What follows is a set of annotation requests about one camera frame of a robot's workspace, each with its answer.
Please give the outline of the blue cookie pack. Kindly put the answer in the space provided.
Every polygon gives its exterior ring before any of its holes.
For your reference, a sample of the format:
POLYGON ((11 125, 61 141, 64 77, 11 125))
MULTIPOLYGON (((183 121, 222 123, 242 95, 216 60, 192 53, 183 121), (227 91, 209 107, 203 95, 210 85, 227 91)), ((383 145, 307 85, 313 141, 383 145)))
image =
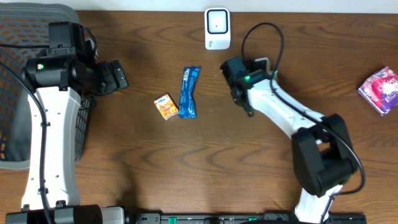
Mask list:
POLYGON ((201 66, 184 68, 179 101, 178 115, 180 118, 195 119, 197 117, 193 94, 200 71, 201 66))

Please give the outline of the purple snack package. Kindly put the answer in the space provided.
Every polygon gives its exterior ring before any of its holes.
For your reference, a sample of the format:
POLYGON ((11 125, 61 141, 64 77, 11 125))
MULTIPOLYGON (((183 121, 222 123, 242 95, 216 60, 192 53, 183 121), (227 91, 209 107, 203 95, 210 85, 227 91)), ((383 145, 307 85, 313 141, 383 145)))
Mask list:
POLYGON ((384 67, 368 77, 357 92, 384 116, 397 106, 397 74, 384 67))

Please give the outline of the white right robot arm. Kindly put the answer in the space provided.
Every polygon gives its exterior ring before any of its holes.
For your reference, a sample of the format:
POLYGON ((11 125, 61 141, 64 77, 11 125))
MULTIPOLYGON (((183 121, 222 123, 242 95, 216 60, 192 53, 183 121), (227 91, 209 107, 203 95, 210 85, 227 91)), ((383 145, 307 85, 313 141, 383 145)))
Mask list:
POLYGON ((292 98, 272 77, 268 58, 244 63, 234 57, 220 70, 234 102, 248 116, 264 114, 291 139, 294 172, 302 186, 294 210, 298 221, 329 221, 331 204, 358 170, 343 118, 325 116, 292 98))

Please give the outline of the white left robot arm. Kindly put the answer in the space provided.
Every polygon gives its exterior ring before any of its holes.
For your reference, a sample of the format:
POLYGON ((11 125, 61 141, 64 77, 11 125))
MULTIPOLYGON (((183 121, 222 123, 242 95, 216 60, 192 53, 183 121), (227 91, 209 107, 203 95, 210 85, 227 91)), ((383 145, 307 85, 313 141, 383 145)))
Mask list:
POLYGON ((120 206, 82 205, 75 173, 81 102, 128 87, 118 60, 97 62, 96 40, 74 22, 49 24, 49 44, 27 61, 17 81, 31 114, 29 179, 19 212, 7 223, 131 223, 120 206))

